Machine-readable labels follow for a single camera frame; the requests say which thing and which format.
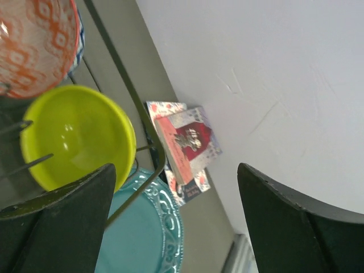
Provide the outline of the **teal embossed plate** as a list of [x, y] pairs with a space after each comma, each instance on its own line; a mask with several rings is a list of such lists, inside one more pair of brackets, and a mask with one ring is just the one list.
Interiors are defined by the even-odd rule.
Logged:
[[179, 207], [159, 177], [104, 232], [95, 272], [180, 272]]

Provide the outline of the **lime green bowl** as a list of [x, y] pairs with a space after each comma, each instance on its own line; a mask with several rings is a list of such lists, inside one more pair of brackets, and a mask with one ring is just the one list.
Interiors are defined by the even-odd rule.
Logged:
[[26, 163], [50, 158], [30, 168], [36, 182], [52, 191], [112, 163], [115, 190], [127, 180], [137, 142], [127, 114], [104, 94], [82, 85], [54, 88], [26, 110], [30, 123], [20, 134]]

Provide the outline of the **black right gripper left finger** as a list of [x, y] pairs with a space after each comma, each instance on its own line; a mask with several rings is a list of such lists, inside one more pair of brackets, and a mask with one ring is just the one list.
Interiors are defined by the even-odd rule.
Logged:
[[105, 164], [1, 210], [1, 272], [94, 272], [116, 181]]

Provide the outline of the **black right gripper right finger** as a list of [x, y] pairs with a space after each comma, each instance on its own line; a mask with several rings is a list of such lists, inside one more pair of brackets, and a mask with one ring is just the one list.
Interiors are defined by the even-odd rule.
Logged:
[[237, 179], [259, 272], [363, 272], [363, 214], [316, 200], [246, 163]]

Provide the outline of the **orange blue patterned bowl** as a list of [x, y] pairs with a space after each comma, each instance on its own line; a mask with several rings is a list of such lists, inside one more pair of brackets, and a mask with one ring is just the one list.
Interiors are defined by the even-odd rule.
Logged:
[[84, 47], [75, 1], [1, 1], [1, 96], [28, 99], [54, 88]]

